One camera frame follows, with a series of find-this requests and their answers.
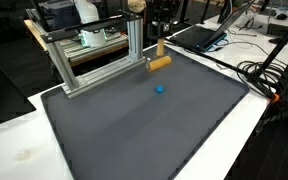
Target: floor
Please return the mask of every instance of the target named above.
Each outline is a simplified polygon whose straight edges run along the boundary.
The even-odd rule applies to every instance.
[[[193,1],[186,13],[191,17],[188,22],[200,22],[203,10],[203,3]],[[219,9],[210,5],[207,18],[218,13]],[[46,56],[23,28],[0,34],[0,65],[27,97],[56,84]],[[238,160],[227,179],[288,180],[288,121],[266,126]]]

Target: black tray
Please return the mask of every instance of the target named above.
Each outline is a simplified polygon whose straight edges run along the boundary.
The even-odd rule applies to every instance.
[[[44,108],[75,179],[172,179],[249,88],[166,48],[172,64],[130,70],[74,99],[57,88]],[[155,49],[145,52],[153,57]],[[158,94],[157,85],[165,90]]]

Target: desk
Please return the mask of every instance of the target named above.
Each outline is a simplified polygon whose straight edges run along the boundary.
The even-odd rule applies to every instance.
[[[24,24],[43,50],[47,51],[45,42],[41,38],[42,32],[36,27],[35,23],[27,19],[24,20]],[[128,47],[127,37],[124,35],[120,37],[107,36],[107,42],[101,48],[84,48],[80,43],[71,40],[63,40],[61,44],[63,45],[66,56],[70,60],[71,67]]]
[[[211,28],[218,26],[213,23],[217,18],[206,21],[205,26]],[[259,36],[257,38],[243,37],[243,39],[258,43],[268,52],[274,48],[275,45],[267,41],[268,37],[255,30],[249,33],[251,32]],[[188,54],[180,47],[170,46],[170,48],[227,76],[238,79],[231,70],[220,70],[215,63],[207,59]],[[247,59],[264,61],[267,57],[256,47],[246,50],[235,45],[227,46],[210,55],[232,64]],[[278,58],[288,63],[288,45]],[[43,109],[40,95],[41,93],[29,98],[36,107],[36,111],[0,125],[0,179],[72,179]],[[176,180],[224,179],[268,103],[267,99],[253,91],[248,93],[206,140]],[[23,150],[30,152],[29,158],[23,159],[18,156]]]

